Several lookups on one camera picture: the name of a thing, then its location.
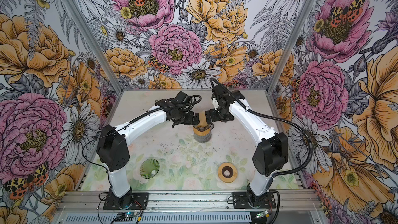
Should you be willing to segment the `brown coffee filter stack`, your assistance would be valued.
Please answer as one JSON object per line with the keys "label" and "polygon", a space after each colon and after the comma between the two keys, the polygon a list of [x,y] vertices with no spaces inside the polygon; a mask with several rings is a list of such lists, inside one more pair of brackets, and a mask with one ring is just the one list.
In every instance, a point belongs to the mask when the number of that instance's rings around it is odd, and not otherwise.
{"label": "brown coffee filter stack", "polygon": [[200,112],[199,113],[199,124],[197,125],[198,130],[204,130],[208,126],[207,120],[206,120],[206,115],[205,112]]}

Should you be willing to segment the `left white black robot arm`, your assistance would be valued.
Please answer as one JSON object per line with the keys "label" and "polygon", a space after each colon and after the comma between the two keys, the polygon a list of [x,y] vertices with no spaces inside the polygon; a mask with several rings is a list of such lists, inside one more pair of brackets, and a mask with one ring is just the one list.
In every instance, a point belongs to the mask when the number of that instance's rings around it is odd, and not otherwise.
{"label": "left white black robot arm", "polygon": [[107,170],[110,183],[109,197],[119,209],[128,209],[133,203],[133,193],[127,179],[126,166],[130,153],[128,146],[153,127],[172,121],[173,125],[199,124],[199,114],[192,111],[200,103],[199,95],[189,96],[180,91],[173,98],[161,99],[145,113],[117,125],[106,125],[100,134],[96,153]]}

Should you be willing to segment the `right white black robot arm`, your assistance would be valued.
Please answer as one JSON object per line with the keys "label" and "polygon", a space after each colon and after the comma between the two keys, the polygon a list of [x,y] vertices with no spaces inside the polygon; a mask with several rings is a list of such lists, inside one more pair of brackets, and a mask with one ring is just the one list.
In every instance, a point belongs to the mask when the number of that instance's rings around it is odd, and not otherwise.
{"label": "right white black robot arm", "polygon": [[256,172],[247,186],[246,195],[251,206],[259,207],[271,195],[273,175],[288,162],[288,138],[264,123],[240,91],[213,85],[211,98],[214,107],[205,112],[206,122],[238,120],[256,144],[252,157]]}

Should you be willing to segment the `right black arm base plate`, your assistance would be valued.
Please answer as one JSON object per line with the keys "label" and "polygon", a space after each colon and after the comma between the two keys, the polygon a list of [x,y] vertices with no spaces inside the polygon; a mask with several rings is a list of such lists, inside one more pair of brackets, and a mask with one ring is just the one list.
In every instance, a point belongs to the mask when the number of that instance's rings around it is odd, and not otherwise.
{"label": "right black arm base plate", "polygon": [[277,207],[275,196],[271,192],[255,196],[251,192],[233,192],[235,209],[274,209]]}

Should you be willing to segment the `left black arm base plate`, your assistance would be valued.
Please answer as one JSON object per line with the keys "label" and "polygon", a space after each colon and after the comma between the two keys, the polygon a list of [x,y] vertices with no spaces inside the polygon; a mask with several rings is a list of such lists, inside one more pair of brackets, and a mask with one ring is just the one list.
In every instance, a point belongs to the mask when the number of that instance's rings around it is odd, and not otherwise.
{"label": "left black arm base plate", "polygon": [[110,192],[103,205],[103,210],[145,210],[148,204],[149,193],[128,192],[125,196],[118,198]]}

